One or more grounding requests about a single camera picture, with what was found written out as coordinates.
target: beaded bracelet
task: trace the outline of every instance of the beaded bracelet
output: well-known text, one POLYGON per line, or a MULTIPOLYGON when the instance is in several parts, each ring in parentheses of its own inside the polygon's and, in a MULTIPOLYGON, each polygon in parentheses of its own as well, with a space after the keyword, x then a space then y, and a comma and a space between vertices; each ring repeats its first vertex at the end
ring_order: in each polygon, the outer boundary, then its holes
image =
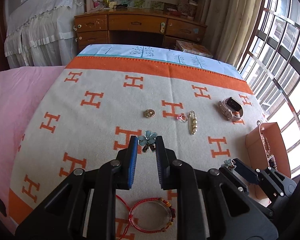
POLYGON ((121 200, 123 202, 123 204, 127 207, 127 209, 129 210, 129 224, 126 226, 126 228, 124 229, 123 231, 123 235, 120 239, 124 238, 124 236, 127 234, 128 232, 128 229, 129 229, 129 226, 132 225, 133 228, 135 228, 136 230, 142 232, 142 233, 145 233, 145 234, 153 234, 153 233, 159 233, 159 232, 165 232, 170 226, 172 226, 173 224, 173 221, 176 217, 176 210, 171 206, 171 204, 164 200, 162 197, 159 197, 159 198, 147 198, 147 199, 143 199, 143 200, 140 200, 139 202, 135 203, 135 205, 130 208, 126 202, 121 198, 119 197, 118 195, 116 195, 116 197, 121 200), (135 208, 142 204, 142 203, 145 203, 145 202, 154 202, 154 203, 157 203, 157 204, 160 204, 162 205, 163 207, 166 208, 168 214, 169 214, 169 222, 167 223, 167 225, 159 230, 145 230, 145 229, 142 229, 140 228, 138 225, 135 224, 135 222, 133 221, 133 211, 135 210, 135 208))

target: orange h pattern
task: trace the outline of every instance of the orange h pattern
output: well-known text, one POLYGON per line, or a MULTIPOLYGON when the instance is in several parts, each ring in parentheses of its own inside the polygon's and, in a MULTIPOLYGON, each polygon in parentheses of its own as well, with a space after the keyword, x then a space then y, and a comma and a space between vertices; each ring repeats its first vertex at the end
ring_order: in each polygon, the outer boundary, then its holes
POLYGON ((74 171, 74 167, 75 167, 75 164, 80 164, 81 167, 83 169, 86 168, 86 164, 87 164, 87 159, 83 159, 83 160, 79 160, 79 159, 76 159, 76 158, 73 158, 73 157, 70 157, 68 156, 68 153, 65 153, 64 156, 63 156, 63 161, 66 162, 66 161, 71 161, 71 167, 70 167, 70 171, 69 172, 66 172, 64 171, 64 168, 61 168, 60 169, 60 172, 59 172, 59 176, 61 177, 62 175, 64 176, 69 176, 69 174, 74 171))
POLYGON ((23 134, 23 136, 21 137, 21 141, 23 141, 24 139, 25 139, 25 134, 23 134))
POLYGON ((136 77, 129 77, 128 75, 126 75, 125 80, 128 79, 132 79, 132 83, 128 84, 127 82, 125 82, 123 83, 123 87, 138 87, 140 89, 143 89, 143 84, 136 85, 136 80, 140 80, 141 82, 143 82, 143 77, 136 78, 136 77))
POLYGON ((209 141, 210 144, 216 142, 217 145, 218 145, 218 149, 219 149, 218 152, 216 152, 214 150, 211 150, 212 158, 215 158, 217 155, 228 155, 228 157, 230 157, 229 149, 226 149, 226 151, 222 151, 222 149, 221 149, 220 143, 223 142, 224 144, 227 144, 227 141, 226 141, 225 137, 213 139, 210 136, 208 136, 208 141, 209 141))
POLYGON ((179 104, 174 104, 174 103, 168 103, 168 102, 165 102, 164 100, 161 100, 162 102, 162 105, 163 106, 171 106, 171 109, 172 109, 172 113, 167 113, 165 110, 162 111, 162 115, 163 117, 167 117, 167 116, 173 116, 173 117, 177 117, 178 115, 180 114, 176 114, 176 111, 175 111, 175 107, 180 107, 181 109, 183 109, 183 105, 182 103, 179 103, 179 104))
MULTIPOLYGON (((138 224, 138 218, 134 218, 133 221, 135 222, 135 224, 138 224)), ((129 220, 122 219, 122 218, 115 218, 115 222, 118 223, 117 231, 115 233, 116 237, 123 238, 123 239, 134 240, 134 236, 135 236, 134 233, 131 233, 130 235, 126 234, 125 236, 121 234, 123 225, 128 224, 129 220)))
POLYGON ((89 91, 86 91, 86 93, 85 93, 84 96, 85 96, 85 97, 91 96, 90 101, 87 102, 87 101, 82 100, 80 106, 83 106, 83 105, 90 105, 90 106, 95 106, 96 108, 99 108, 99 107, 100 107, 100 102, 93 103, 93 100, 94 100, 94 97, 95 97, 95 96, 98 96, 98 97, 100 97, 100 98, 103 98, 103 93, 98 94, 98 93, 91 93, 91 92, 89 92, 89 91))
POLYGON ((209 98, 211 99, 210 95, 204 95, 202 90, 205 90, 206 92, 208 92, 207 88, 201 88, 201 87, 196 87, 194 85, 192 85, 192 89, 199 89, 200 90, 200 94, 197 94, 196 92, 194 92, 194 96, 197 97, 204 97, 204 98, 209 98))
POLYGON ((167 199, 172 200, 173 197, 177 197, 178 194, 176 192, 172 192, 172 189, 169 189, 167 191, 167 199))
POLYGON ((80 72, 80 73, 74 73, 74 72, 71 72, 70 71, 70 73, 68 74, 68 76, 71 76, 72 75, 72 77, 71 78, 66 78, 65 79, 65 81, 64 82, 66 82, 66 81, 74 81, 74 82, 78 82, 78 80, 79 80, 79 78, 74 78, 76 75, 78 75, 78 76, 81 76, 82 75, 82 72, 80 72))
POLYGON ((56 122, 59 121, 59 118, 60 118, 60 115, 56 116, 56 115, 52 115, 52 114, 49 114, 48 112, 46 112, 46 114, 44 115, 45 118, 49 118, 49 121, 47 124, 44 124, 43 122, 41 123, 40 125, 40 129, 41 128, 45 128, 45 129, 48 129, 51 131, 51 133, 54 133, 54 130, 56 129, 55 126, 50 126, 50 123, 52 121, 52 119, 56 119, 56 122))
POLYGON ((34 183, 32 180, 30 180, 30 179, 28 178, 28 174, 26 174, 25 182, 29 182, 29 183, 30 183, 30 184, 29 184, 29 188, 28 188, 28 190, 26 190, 25 186, 22 186, 22 193, 26 193, 30 198, 33 199, 33 201, 34 201, 35 203, 37 203, 37 196, 31 194, 31 189, 32 189, 32 186, 34 186, 35 189, 36 189, 37 191, 39 191, 39 189, 40 189, 40 183, 38 183, 38 184, 34 183))
POLYGON ((247 96, 242 96, 242 95, 239 94, 239 97, 243 98, 244 101, 242 101, 242 103, 244 105, 250 105, 250 106, 252 106, 251 102, 247 101, 247 99, 249 99, 247 96))
MULTIPOLYGON (((128 148, 130 136, 131 135, 140 136, 142 133, 142 130, 137 130, 137 131, 123 130, 123 129, 120 129, 120 126, 117 126, 115 128, 115 134, 119 135, 119 133, 124 133, 126 135, 126 144, 120 144, 118 141, 114 141, 114 147, 113 147, 114 150, 128 148)), ((137 152, 139 154, 141 154, 141 146, 140 145, 138 145, 137 152)))
POLYGON ((233 124, 236 124, 236 123, 242 123, 242 124, 244 124, 244 121, 243 121, 243 119, 241 119, 241 120, 239 120, 239 121, 232 121, 232 123, 233 123, 233 124))

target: basket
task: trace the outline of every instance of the basket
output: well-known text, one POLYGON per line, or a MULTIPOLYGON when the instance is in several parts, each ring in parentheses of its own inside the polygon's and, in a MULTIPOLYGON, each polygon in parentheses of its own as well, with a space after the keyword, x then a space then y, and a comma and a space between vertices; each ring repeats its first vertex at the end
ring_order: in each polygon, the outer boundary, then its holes
MULTIPOLYGON (((276 122, 264 122, 253 129, 246 136, 246 148, 248 150, 251 167, 264 170, 269 167, 266 149, 262 143, 261 133, 265 135, 270 145, 271 154, 275 157, 277 170, 291 178, 290 165, 287 150, 285 148, 281 131, 276 122)), ((256 197, 258 199, 267 198, 263 190, 255 185, 256 197)))

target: curtain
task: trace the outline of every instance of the curtain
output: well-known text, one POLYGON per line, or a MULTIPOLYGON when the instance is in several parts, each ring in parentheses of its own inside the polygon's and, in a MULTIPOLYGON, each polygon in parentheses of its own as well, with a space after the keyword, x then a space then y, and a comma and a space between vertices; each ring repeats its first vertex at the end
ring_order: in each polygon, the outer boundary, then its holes
POLYGON ((236 65, 256 23, 261 0, 206 0, 201 23, 202 41, 214 59, 236 65))

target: watch face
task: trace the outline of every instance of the watch face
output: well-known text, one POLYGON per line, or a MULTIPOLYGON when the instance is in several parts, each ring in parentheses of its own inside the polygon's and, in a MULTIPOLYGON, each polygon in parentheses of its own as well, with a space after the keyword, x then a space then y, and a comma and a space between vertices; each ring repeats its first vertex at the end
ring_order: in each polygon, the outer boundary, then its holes
POLYGON ((237 112, 239 112, 242 109, 242 106, 232 97, 228 99, 226 104, 237 112))

